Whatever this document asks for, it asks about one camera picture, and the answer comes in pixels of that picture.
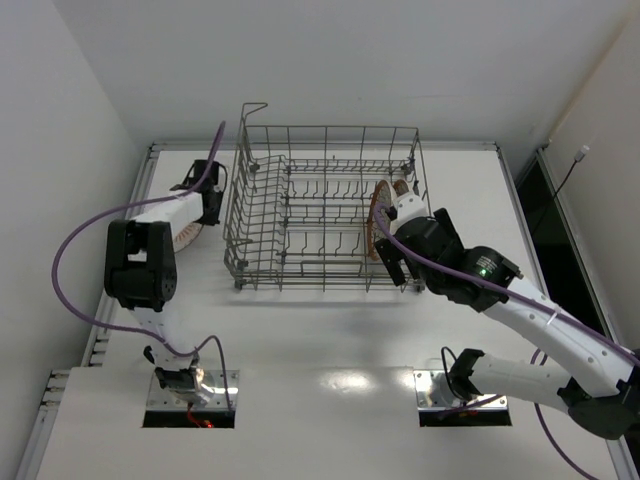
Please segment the floral plate brown rim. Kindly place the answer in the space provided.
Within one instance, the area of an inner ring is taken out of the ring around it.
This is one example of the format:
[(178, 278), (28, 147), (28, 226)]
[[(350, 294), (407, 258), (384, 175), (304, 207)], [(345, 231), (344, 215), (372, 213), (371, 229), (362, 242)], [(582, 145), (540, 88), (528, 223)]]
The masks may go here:
[(370, 200), (369, 214), (367, 218), (366, 232), (367, 232), (367, 252), (368, 256), (378, 261), (379, 256), (375, 248), (375, 243), (380, 238), (384, 237), (380, 233), (379, 226), (375, 219), (375, 208), (378, 205), (390, 207), (393, 205), (393, 201), (396, 198), (396, 192), (393, 185), (388, 180), (380, 180), (374, 189)]
[(399, 199), (400, 197), (413, 192), (409, 183), (404, 179), (399, 179), (395, 181), (393, 183), (393, 190), (395, 192), (396, 199)]

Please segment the white plate orange sunburst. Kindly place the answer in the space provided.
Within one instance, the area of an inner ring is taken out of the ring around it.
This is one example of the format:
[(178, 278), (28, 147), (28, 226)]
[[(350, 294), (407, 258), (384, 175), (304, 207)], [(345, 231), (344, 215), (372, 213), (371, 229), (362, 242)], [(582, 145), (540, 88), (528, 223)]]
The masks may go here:
[(180, 230), (173, 238), (173, 250), (178, 253), (190, 246), (202, 232), (203, 225), (192, 222)]

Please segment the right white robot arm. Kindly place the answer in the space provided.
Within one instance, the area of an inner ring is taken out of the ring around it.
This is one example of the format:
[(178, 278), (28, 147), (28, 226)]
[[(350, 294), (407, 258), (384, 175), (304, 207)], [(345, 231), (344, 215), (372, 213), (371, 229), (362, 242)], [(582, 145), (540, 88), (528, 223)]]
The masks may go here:
[(463, 246), (446, 209), (432, 216), (395, 209), (400, 225), (372, 216), (383, 232), (375, 248), (395, 284), (410, 272), (428, 290), (496, 320), (552, 359), (531, 365), (467, 348), (445, 375), (463, 401), (489, 393), (543, 404), (567, 414), (584, 430), (616, 440), (639, 425), (639, 358), (544, 297), (517, 265), (486, 246)]

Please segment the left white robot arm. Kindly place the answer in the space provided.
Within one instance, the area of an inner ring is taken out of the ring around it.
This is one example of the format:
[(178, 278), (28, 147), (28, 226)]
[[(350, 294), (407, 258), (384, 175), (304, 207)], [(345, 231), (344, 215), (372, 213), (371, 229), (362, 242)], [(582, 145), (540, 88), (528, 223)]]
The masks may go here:
[(170, 304), (178, 286), (176, 253), (203, 227), (219, 223), (226, 187), (224, 165), (196, 160), (167, 196), (108, 226), (105, 292), (149, 339), (143, 356), (154, 366), (159, 387), (189, 407), (213, 399), (215, 380), (200, 364), (200, 348), (185, 340), (181, 315)]

